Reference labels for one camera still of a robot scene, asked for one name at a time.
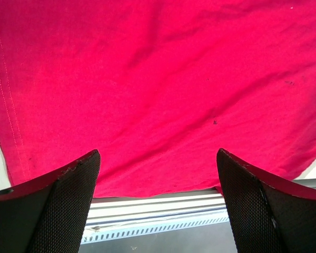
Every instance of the red fabric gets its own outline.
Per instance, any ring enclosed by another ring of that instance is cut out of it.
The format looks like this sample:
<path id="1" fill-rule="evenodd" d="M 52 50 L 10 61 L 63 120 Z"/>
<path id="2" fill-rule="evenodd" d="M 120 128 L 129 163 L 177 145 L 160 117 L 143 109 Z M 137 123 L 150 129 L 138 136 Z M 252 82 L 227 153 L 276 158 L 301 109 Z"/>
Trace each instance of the red fabric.
<path id="1" fill-rule="evenodd" d="M 95 197 L 218 186 L 223 147 L 294 179 L 316 158 L 316 0 L 0 0 L 12 184 L 98 148 Z"/>

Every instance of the dark speck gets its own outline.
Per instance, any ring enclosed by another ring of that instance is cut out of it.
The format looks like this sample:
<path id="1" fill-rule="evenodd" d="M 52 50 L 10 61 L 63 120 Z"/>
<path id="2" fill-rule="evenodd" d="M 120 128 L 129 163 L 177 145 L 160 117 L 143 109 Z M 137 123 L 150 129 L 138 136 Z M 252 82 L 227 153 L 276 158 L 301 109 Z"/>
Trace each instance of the dark speck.
<path id="1" fill-rule="evenodd" d="M 293 81 L 284 81 L 284 82 L 287 83 L 287 84 L 291 84 L 291 85 L 295 84 Z"/>

